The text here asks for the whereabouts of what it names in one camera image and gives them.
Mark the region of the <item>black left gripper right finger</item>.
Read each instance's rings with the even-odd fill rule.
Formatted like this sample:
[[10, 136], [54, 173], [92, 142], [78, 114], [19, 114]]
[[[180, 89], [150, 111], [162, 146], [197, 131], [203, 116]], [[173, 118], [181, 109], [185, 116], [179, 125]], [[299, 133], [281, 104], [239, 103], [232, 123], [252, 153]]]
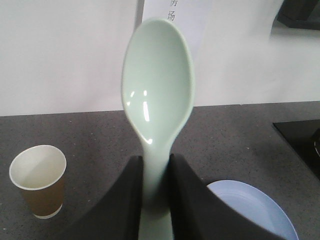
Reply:
[[200, 180], [181, 154], [168, 162], [168, 200], [176, 240], [279, 240], [229, 207]]

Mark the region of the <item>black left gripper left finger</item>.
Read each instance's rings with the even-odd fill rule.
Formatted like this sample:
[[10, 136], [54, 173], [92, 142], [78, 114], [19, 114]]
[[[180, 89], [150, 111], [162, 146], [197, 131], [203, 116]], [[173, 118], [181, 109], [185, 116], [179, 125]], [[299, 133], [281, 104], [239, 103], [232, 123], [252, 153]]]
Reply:
[[143, 158], [130, 157], [103, 198], [58, 238], [60, 240], [137, 240], [142, 208]]

